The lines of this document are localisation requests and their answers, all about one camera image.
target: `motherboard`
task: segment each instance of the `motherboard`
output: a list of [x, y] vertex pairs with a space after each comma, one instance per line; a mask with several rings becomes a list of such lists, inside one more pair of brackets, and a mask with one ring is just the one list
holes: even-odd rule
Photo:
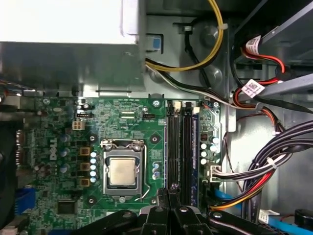
[[40, 122], [20, 130], [19, 167], [30, 167], [30, 235], [73, 230], [118, 210], [156, 205], [178, 188], [199, 206], [200, 184], [221, 151], [220, 106], [201, 100], [36, 97]]

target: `cpu socket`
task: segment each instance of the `cpu socket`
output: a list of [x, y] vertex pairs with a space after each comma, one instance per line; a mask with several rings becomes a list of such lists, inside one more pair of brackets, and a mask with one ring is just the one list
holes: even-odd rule
[[118, 199], [142, 195], [146, 146], [138, 140], [103, 140], [103, 194]]

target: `yellow wire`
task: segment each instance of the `yellow wire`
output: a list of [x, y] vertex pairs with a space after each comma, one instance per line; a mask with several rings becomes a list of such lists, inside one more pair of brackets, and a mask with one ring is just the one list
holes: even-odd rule
[[218, 35], [218, 38], [217, 38], [217, 41], [211, 51], [211, 53], [200, 63], [198, 64], [195, 64], [195, 65], [192, 65], [192, 66], [187, 66], [187, 67], [181, 67], [181, 68], [168, 68], [168, 67], [164, 67], [164, 66], [160, 66], [160, 65], [154, 65], [150, 62], [147, 62], [146, 61], [146, 64], [149, 65], [150, 67], [152, 67], [153, 69], [156, 69], [156, 70], [159, 70], [159, 71], [165, 71], [165, 72], [179, 72], [179, 71], [187, 71], [187, 70], [190, 70], [190, 69], [195, 69], [201, 65], [204, 65], [206, 62], [212, 60], [214, 58], [214, 56], [218, 53], [220, 47], [221, 47], [221, 44], [222, 44], [222, 41], [223, 41], [223, 35], [224, 35], [224, 30], [222, 29], [223, 27], [223, 19], [222, 19], [222, 15], [221, 15], [221, 12], [220, 12], [220, 9], [218, 7], [218, 5], [216, 4], [215, 0], [208, 0], [210, 5], [212, 6], [213, 8], [213, 11], [216, 15], [216, 18], [217, 18], [217, 23], [218, 23], [218, 28], [219, 28], [219, 35]]
[[256, 195], [257, 193], [259, 193], [262, 190], [262, 188], [260, 188], [259, 190], [255, 191], [255, 192], [253, 192], [253, 193], [251, 193], [249, 195], [247, 195], [246, 197], [244, 197], [242, 199], [239, 199], [239, 200], [237, 200], [237, 201], [235, 201], [235, 202], [233, 202], [231, 204], [228, 204], [227, 206], [223, 206], [223, 205], [222, 206], [210, 206], [210, 208], [213, 209], [213, 210], [223, 210], [223, 209], [226, 209], [226, 208], [229, 208], [229, 207], [233, 207], [233, 206], [237, 205], [238, 203], [241, 203], [244, 200], [246, 200], [246, 199]]

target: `dell logo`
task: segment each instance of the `dell logo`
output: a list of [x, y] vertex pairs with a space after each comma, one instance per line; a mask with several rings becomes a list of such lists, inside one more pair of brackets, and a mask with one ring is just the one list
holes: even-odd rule
[[50, 140], [50, 160], [57, 160], [57, 146], [58, 146], [57, 138]]

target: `white wire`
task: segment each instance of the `white wire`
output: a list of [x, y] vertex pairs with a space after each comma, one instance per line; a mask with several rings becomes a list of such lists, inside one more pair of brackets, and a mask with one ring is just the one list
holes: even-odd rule
[[165, 82], [167, 82], [169, 85], [171, 85], [172, 87], [175, 87], [179, 90], [182, 90], [182, 91], [185, 91], [185, 92], [190, 92], [190, 93], [195, 93], [195, 94], [200, 94], [200, 95], [204, 95], [204, 99], [207, 100], [207, 98], [211, 98], [213, 100], [216, 100], [224, 105], [227, 105], [229, 107], [232, 107], [232, 108], [235, 108], [235, 109], [243, 109], [243, 110], [251, 110], [251, 108], [242, 108], [242, 107], [237, 107], [233, 104], [230, 104], [230, 103], [227, 103], [221, 99], [219, 99], [218, 97], [212, 95], [212, 94], [209, 94], [209, 93], [206, 93], [206, 92], [201, 92], [201, 91], [195, 91], [195, 90], [191, 90], [191, 89], [186, 89], [186, 88], [183, 88], [183, 87], [179, 87], [177, 86], [176, 84], [170, 82], [166, 77], [163, 76], [163, 74], [161, 74], [159, 71], [151, 68], [149, 65], [146, 65], [146, 67], [151, 70], [152, 72], [156, 73], [157, 75], [159, 75]]
[[[274, 160], [274, 163], [278, 162], [279, 160], [283, 159], [283, 158], [286, 157], [286, 156], [287, 156], [287, 154], [282, 154], [282, 155], [280, 155], [278, 158], [276, 158], [276, 159]], [[220, 175], [220, 176], [238, 176], [238, 175], [240, 175], [240, 174], [242, 174], [242, 173], [253, 173], [253, 172], [255, 172], [255, 171], [259, 171], [260, 169], [265, 169], [265, 168], [267, 168], [267, 167], [269, 167], [269, 166], [271, 166], [271, 168], [274, 169], [274, 166], [273, 166], [272, 164], [266, 164], [265, 166], [260, 167], [260, 168], [257, 168], [257, 169], [255, 169], [255, 170], [244, 171], [244, 172], [240, 172], [240, 173], [227, 173], [227, 172], [221, 172], [221, 171], [215, 169], [215, 170], [214, 170], [214, 175], [217, 175], [217, 176], [219, 176], [219, 175]]]

